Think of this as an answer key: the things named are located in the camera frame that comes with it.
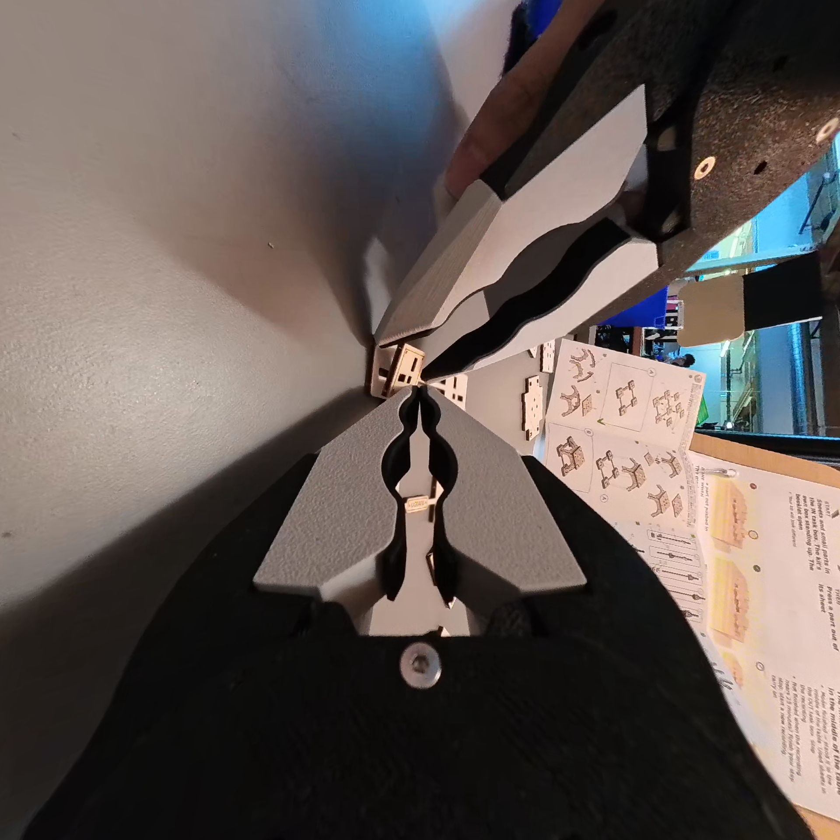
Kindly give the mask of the blue plastic bin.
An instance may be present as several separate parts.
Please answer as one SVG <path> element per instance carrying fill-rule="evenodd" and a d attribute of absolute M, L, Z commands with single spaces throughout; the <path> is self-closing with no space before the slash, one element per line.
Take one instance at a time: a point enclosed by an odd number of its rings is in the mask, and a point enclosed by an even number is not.
<path fill-rule="evenodd" d="M 663 329 L 667 305 L 668 288 L 665 287 L 634 306 L 600 322 L 599 325 L 618 329 Z"/>

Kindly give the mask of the black metal bar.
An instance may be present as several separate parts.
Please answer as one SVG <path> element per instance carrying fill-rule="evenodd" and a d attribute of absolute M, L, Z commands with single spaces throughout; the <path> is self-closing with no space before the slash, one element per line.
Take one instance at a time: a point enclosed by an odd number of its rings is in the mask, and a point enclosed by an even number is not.
<path fill-rule="evenodd" d="M 839 467 L 839 437 L 698 428 L 692 438 L 690 448 L 695 452 L 700 452 L 700 444 L 708 444 L 713 439 L 806 459 L 825 466 Z"/>

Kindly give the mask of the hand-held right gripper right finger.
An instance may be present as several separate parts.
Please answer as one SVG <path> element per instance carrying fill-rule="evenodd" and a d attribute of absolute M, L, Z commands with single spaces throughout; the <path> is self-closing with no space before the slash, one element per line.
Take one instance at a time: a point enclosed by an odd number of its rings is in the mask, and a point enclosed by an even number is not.
<path fill-rule="evenodd" d="M 586 576 L 526 462 L 433 387 L 419 393 L 429 471 L 442 487 L 430 553 L 445 602 L 479 636 L 493 614 L 530 599 L 580 594 Z"/>

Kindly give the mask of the cross-shaped wooden plate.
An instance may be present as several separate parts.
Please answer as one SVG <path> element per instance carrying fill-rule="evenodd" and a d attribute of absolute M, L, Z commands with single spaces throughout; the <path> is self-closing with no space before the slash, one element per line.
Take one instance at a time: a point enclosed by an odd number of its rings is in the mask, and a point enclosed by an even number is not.
<path fill-rule="evenodd" d="M 540 373 L 528 377 L 521 394 L 521 428 L 525 439 L 535 441 L 543 430 L 544 391 Z"/>

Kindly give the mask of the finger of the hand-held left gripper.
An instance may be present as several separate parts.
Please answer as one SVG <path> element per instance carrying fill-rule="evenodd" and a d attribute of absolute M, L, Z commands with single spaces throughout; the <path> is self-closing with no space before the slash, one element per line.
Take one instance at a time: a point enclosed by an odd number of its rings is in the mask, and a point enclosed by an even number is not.
<path fill-rule="evenodd" d="M 618 194 L 647 134 L 637 87 L 512 197 L 473 182 L 397 289 L 374 343 L 439 329 L 470 296 L 499 281 L 532 242 L 603 210 Z"/>
<path fill-rule="evenodd" d="M 584 231 L 539 284 L 505 301 L 424 368 L 428 382 L 468 373 L 595 323 L 659 267 L 658 247 L 603 219 Z"/>

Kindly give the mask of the person's left hand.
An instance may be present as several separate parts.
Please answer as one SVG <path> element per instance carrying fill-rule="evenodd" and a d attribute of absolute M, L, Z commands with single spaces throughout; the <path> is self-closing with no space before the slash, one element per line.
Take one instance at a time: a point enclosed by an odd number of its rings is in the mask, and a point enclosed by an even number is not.
<path fill-rule="evenodd" d="M 599 12 L 602 1 L 562 2 L 553 20 L 516 65 L 499 79 L 456 148 L 444 176 L 454 199 L 534 121 L 563 59 Z"/>

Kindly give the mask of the grey desk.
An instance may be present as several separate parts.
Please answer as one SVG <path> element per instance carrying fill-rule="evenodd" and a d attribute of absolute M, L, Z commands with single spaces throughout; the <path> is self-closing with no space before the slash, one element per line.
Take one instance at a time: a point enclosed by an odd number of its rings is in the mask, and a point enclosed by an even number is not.
<path fill-rule="evenodd" d="M 174 582 L 371 407 L 517 2 L 2 2 L 2 838 Z"/>

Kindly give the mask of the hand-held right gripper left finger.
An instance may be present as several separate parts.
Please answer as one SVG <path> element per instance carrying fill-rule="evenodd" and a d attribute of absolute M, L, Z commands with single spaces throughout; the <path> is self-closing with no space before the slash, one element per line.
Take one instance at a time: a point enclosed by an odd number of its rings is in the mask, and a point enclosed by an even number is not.
<path fill-rule="evenodd" d="M 337 603 L 357 621 L 393 602 L 406 573 L 406 509 L 417 386 L 398 391 L 315 456 L 254 577 L 263 592 Z"/>

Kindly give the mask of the beige board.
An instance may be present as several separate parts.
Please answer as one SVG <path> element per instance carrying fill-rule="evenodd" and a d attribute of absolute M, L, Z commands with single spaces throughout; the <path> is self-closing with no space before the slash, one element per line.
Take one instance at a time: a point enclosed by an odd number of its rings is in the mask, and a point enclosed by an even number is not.
<path fill-rule="evenodd" d="M 678 294 L 684 313 L 679 344 L 693 348 L 740 338 L 746 330 L 743 287 L 743 275 L 685 284 Z"/>

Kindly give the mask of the black panel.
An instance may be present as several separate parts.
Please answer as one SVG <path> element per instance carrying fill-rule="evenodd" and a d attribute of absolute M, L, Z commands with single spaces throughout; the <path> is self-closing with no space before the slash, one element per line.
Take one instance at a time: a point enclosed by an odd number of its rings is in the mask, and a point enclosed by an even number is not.
<path fill-rule="evenodd" d="M 823 316 L 822 275 L 818 263 L 791 259 L 743 278 L 747 331 L 768 329 Z"/>

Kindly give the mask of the white assembly instruction sheet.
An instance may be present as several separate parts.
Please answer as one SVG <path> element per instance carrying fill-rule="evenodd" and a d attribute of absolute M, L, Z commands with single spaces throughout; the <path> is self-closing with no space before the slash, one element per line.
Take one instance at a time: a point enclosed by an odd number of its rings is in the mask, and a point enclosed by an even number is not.
<path fill-rule="evenodd" d="M 698 636 L 733 709 L 742 677 L 711 639 L 700 467 L 690 453 L 705 375 L 563 339 L 540 460 L 614 527 Z"/>

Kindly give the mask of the wooden four-square connector frame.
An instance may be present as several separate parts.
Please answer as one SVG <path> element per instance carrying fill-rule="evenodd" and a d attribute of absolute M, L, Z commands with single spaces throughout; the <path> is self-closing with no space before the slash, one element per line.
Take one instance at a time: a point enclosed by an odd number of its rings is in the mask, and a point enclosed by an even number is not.
<path fill-rule="evenodd" d="M 394 356 L 396 347 L 399 344 L 400 343 L 385 347 L 382 347 L 377 344 L 374 345 L 372 351 L 369 387 L 371 395 L 376 399 L 380 399 L 383 401 L 389 399 L 383 396 L 383 392 L 385 390 L 386 378 L 388 376 L 389 369 L 392 364 L 392 358 Z M 421 378 L 416 385 L 424 384 L 422 373 Z M 441 380 L 432 381 L 430 387 L 435 389 L 441 396 L 455 404 L 457 407 L 461 408 L 462 410 L 466 409 L 466 397 L 468 389 L 467 374 L 456 374 L 451 375 L 449 377 L 445 377 Z M 433 478 L 429 494 L 427 494 L 425 497 L 409 497 L 407 499 L 406 512 L 420 512 L 421 500 L 424 500 L 424 509 L 428 513 L 428 520 L 429 522 L 434 524 L 436 519 L 436 505 L 442 493 L 442 485 L 435 478 Z"/>

